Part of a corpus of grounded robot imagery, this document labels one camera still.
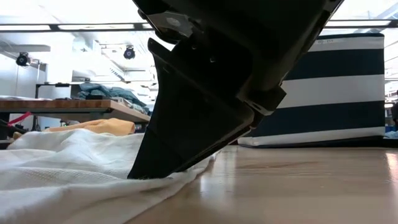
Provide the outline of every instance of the white wall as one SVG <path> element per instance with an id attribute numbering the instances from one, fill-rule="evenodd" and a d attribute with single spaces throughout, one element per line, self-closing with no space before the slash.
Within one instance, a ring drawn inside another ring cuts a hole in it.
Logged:
<path id="1" fill-rule="evenodd" d="M 43 82 L 45 72 L 40 71 L 39 82 Z M 0 55 L 0 95 L 24 96 L 34 98 L 35 84 L 37 82 L 37 69 L 32 67 L 22 68 L 16 65 L 15 60 Z M 12 114 L 10 119 L 15 119 L 20 114 Z M 33 117 L 26 118 L 22 125 L 32 128 Z"/>

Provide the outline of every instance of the white fabric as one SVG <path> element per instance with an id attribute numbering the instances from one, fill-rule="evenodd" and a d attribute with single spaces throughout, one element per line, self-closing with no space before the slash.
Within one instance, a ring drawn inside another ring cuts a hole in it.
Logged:
<path id="1" fill-rule="evenodd" d="M 165 179 L 127 180 L 142 137 L 23 135 L 0 151 L 0 223 L 125 223 L 176 194 L 211 159 Z"/>

